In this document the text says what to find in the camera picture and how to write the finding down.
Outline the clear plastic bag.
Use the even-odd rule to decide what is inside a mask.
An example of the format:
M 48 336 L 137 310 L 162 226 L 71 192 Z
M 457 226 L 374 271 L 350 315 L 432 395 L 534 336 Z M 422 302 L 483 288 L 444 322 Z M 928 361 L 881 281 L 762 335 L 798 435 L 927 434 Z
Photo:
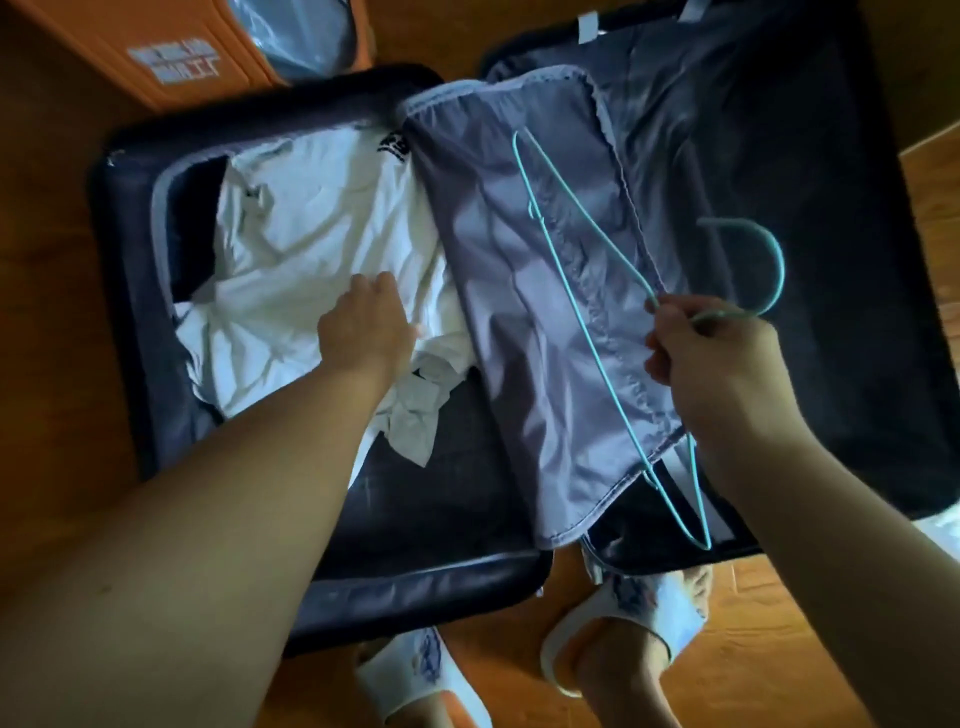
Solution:
M 348 72 L 358 50 L 350 0 L 225 0 L 283 82 L 326 80 Z

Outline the person's right hand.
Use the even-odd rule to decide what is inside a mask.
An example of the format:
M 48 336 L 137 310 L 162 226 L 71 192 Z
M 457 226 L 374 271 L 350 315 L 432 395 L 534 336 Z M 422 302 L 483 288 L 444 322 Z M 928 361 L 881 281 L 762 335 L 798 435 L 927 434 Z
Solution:
M 679 418 L 707 450 L 805 432 L 775 328 L 720 301 L 692 318 L 711 340 L 708 358 L 667 386 Z

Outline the dark open suitcase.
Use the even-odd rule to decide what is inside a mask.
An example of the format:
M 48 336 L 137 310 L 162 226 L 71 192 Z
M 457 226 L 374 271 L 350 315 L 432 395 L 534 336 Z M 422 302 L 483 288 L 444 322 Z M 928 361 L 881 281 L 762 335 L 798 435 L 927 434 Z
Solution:
M 285 648 L 338 647 L 495 611 L 550 552 L 638 577 L 760 551 L 711 491 L 694 532 L 688 439 L 642 370 L 646 292 L 764 308 L 802 414 L 910 519 L 960 502 L 960 390 L 858 0 L 682 0 L 528 33 L 480 79 L 416 64 L 316 81 L 118 132 L 89 204 L 142 480 L 223 417 L 175 334 L 214 271 L 233 154 L 400 122 L 478 371 L 425 467 L 372 446 Z M 752 236 L 769 230 L 785 266 Z

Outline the white patterned slipper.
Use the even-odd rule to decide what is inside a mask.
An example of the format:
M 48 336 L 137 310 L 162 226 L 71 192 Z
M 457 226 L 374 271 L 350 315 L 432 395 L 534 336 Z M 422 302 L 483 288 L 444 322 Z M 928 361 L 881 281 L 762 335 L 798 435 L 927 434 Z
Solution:
M 707 623 L 713 582 L 714 568 L 708 564 L 662 574 L 606 577 L 544 638 L 539 651 L 543 679 L 568 698 L 582 698 L 579 690 L 562 683 L 559 663 L 578 638 L 604 621 L 639 626 L 665 647 L 672 664 Z
M 494 728 L 488 709 L 437 627 L 398 634 L 374 653 L 358 656 L 354 675 L 384 725 L 404 710 L 436 698 L 441 704 L 453 704 L 450 728 Z

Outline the person's left forearm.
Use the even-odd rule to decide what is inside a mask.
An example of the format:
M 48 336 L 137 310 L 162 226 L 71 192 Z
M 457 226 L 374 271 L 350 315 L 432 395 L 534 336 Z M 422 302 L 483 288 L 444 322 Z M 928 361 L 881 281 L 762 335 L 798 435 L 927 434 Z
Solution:
M 251 728 L 397 368 L 325 354 L 22 595 L 0 728 Z

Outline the person's left hand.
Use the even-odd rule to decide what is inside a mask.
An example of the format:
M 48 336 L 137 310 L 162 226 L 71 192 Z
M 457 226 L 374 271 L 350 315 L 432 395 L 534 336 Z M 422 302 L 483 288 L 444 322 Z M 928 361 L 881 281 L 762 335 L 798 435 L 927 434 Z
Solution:
M 410 365 L 421 330 L 407 319 L 363 319 L 347 308 L 347 291 L 318 320 L 320 366 L 390 387 Z

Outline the white shirt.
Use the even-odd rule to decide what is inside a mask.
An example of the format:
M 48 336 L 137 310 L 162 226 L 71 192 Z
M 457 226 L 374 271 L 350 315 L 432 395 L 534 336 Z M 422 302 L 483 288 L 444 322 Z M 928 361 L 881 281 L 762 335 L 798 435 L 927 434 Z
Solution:
M 228 420 L 321 362 L 317 324 L 352 278 L 394 275 L 419 326 L 407 373 L 378 405 L 354 464 L 378 435 L 425 467 L 439 416 L 476 362 L 426 190 L 402 133 L 347 125 L 231 156 L 213 233 L 214 268 L 174 305 L 200 401 Z

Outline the person's right forearm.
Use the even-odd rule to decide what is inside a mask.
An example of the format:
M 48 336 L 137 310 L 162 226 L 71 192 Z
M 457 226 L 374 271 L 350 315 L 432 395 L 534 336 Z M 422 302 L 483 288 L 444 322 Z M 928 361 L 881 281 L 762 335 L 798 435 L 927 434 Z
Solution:
M 960 728 L 960 563 L 791 409 L 686 406 L 709 479 L 880 728 Z

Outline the grey suitcase divider flap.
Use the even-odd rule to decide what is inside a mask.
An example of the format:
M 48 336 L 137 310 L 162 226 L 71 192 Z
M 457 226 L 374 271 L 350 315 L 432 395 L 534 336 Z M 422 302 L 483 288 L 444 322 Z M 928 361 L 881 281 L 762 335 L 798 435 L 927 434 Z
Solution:
M 597 84 L 570 65 L 460 80 L 397 115 L 536 543 L 585 536 L 633 485 L 699 540 L 653 473 L 682 438 L 643 370 L 664 282 Z

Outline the orange box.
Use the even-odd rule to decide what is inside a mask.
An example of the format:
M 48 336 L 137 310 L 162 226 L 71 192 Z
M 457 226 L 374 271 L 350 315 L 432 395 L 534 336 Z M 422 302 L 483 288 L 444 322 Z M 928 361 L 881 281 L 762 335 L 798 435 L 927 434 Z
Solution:
M 226 0 L 6 2 L 153 111 L 292 85 L 270 67 Z M 340 75 L 372 68 L 377 55 L 366 0 L 349 2 L 358 50 Z

